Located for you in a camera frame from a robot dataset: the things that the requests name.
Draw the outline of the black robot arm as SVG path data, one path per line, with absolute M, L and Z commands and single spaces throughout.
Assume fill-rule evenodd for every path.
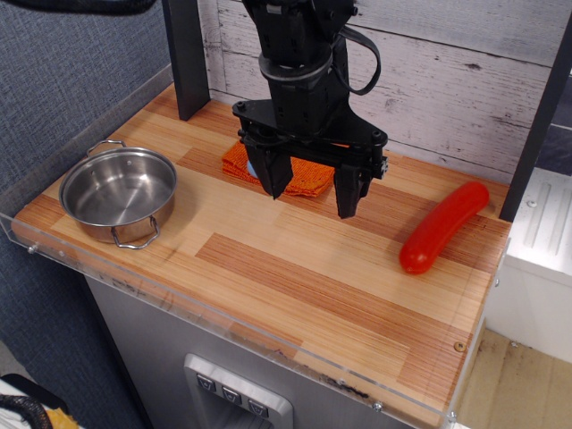
M 355 215 L 372 180 L 388 168 L 387 134 L 357 116 L 352 94 L 369 93 L 379 80 L 377 65 L 362 88 L 349 82 L 347 44 L 378 56 L 374 42 L 348 27 L 358 12 L 351 1 L 247 1 L 261 46 L 260 71 L 271 93 L 266 100 L 240 101 L 240 141 L 263 189 L 273 198 L 294 177 L 294 158 L 330 166 L 340 218 Z

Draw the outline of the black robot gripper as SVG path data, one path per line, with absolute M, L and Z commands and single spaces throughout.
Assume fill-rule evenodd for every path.
M 290 156 L 335 167 L 338 216 L 353 217 L 370 178 L 387 172 L 387 134 L 352 111 L 349 91 L 333 71 L 312 88 L 278 80 L 269 88 L 270 99 L 232 107 L 242 142 L 258 146 L 247 146 L 247 154 L 264 191 L 277 199 L 286 190 L 293 178 Z

